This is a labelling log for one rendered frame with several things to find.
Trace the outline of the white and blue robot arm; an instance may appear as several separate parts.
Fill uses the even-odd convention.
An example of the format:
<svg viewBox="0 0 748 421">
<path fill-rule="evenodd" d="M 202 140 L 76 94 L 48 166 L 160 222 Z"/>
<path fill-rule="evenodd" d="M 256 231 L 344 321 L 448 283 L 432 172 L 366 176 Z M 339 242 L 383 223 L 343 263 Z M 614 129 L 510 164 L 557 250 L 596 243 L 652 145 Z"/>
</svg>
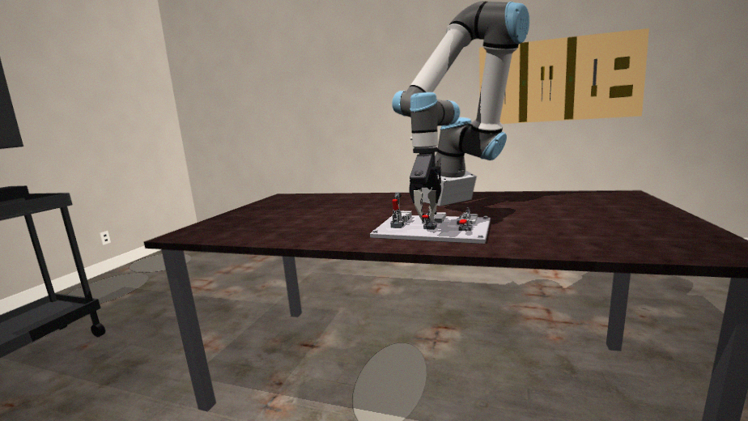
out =
<svg viewBox="0 0 748 421">
<path fill-rule="evenodd" d="M 528 31 L 529 12 L 524 4 L 476 2 L 448 25 L 443 40 L 407 91 L 394 95 L 393 111 L 411 117 L 412 147 L 438 146 L 435 160 L 436 167 L 441 166 L 441 176 L 464 176 L 465 153 L 493 160 L 503 150 L 507 135 L 502 132 L 499 120 L 512 53 L 525 40 Z M 433 91 L 462 49 L 475 39 L 483 40 L 487 54 L 477 119 L 471 125 L 469 118 L 459 117 L 457 103 L 438 100 Z M 441 125 L 439 143 L 437 125 Z"/>
</svg>

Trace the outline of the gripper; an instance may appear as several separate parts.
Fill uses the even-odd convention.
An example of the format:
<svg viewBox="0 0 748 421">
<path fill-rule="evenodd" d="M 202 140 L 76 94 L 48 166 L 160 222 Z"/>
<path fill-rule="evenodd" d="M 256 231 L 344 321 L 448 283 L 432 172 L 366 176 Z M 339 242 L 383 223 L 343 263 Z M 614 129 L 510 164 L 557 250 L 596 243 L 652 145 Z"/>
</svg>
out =
<svg viewBox="0 0 748 421">
<path fill-rule="evenodd" d="M 430 171 L 427 183 L 426 184 L 411 184 L 410 183 L 410 187 L 409 187 L 411 199 L 414 203 L 414 206 L 422 222 L 424 222 L 424 218 L 422 217 L 424 215 L 423 205 L 422 205 L 423 204 L 422 188 L 431 189 L 431 192 L 427 194 L 430 200 L 430 206 L 429 206 L 430 213 L 428 215 L 429 222 L 431 222 L 431 220 L 433 219 L 433 216 L 435 214 L 436 207 L 438 204 L 438 200 L 441 194 L 441 185 L 440 185 L 441 171 L 440 171 L 440 167 L 436 167 L 436 164 L 435 164 L 435 152 L 437 152 L 437 147 L 425 148 L 425 149 L 414 149 L 413 148 L 413 153 L 419 153 L 420 155 L 421 154 L 432 154 L 433 155 L 433 162 L 432 162 L 431 171 Z M 439 179 L 437 178 L 438 173 L 439 173 Z"/>
</svg>

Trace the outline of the toggle clamp with red handle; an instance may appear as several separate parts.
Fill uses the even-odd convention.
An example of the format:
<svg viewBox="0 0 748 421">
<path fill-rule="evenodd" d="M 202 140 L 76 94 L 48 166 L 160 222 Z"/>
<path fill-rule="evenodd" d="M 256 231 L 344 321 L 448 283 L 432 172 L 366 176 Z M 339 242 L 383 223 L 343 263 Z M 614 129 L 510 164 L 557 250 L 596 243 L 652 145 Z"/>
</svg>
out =
<svg viewBox="0 0 748 421">
<path fill-rule="evenodd" d="M 467 210 L 464 212 L 464 215 L 462 216 L 462 219 L 459 222 L 459 224 L 460 224 L 459 231 L 471 231 L 472 224 L 470 224 L 470 210 L 469 210 L 469 207 L 467 207 Z"/>
<path fill-rule="evenodd" d="M 391 228 L 402 228 L 404 226 L 404 219 L 402 219 L 402 212 L 400 211 L 399 206 L 399 198 L 401 197 L 401 194 L 399 192 L 395 192 L 395 198 L 393 199 L 393 220 L 390 221 L 390 227 Z M 398 198 L 398 202 L 397 202 Z"/>
<path fill-rule="evenodd" d="M 432 221 L 429 222 L 429 215 L 430 211 L 428 211 L 427 215 L 423 215 L 422 217 L 426 220 L 426 222 L 423 224 L 423 229 L 431 229 L 435 230 L 437 227 L 437 222 L 435 222 L 435 218 L 433 217 Z"/>
</svg>

